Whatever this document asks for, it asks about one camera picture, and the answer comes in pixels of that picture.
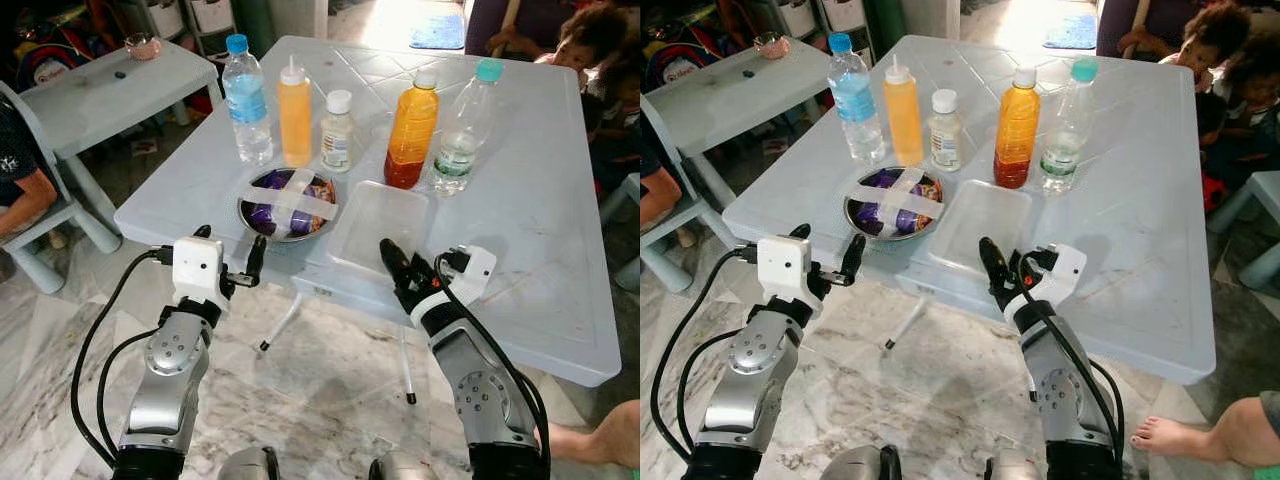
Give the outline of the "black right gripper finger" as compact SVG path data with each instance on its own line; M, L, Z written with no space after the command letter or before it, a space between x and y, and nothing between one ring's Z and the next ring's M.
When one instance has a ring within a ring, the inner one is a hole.
M1009 284L1011 273L998 246L989 238L979 239L979 256L991 284Z
M413 266L404 251L389 238L380 241L380 256L394 284L411 284Z

